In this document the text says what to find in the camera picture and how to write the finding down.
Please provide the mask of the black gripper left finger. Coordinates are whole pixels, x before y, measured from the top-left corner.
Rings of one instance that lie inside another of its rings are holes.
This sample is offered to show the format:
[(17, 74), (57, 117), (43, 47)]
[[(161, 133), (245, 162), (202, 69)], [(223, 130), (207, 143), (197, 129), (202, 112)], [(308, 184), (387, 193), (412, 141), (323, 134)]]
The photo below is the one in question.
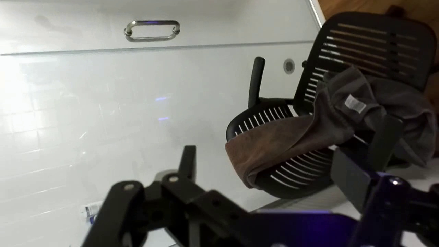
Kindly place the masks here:
[(197, 147), (195, 145), (184, 147), (180, 165), (179, 165), (179, 176), (192, 182), (197, 181)]

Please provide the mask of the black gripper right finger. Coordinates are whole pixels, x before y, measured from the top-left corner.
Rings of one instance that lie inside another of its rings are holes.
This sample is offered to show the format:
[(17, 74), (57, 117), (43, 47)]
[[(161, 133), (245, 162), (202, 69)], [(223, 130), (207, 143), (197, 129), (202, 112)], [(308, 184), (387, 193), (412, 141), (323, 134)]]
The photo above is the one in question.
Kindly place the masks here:
[(387, 115), (369, 144), (343, 145), (335, 151), (331, 178), (360, 213), (367, 209), (402, 133), (404, 121)]

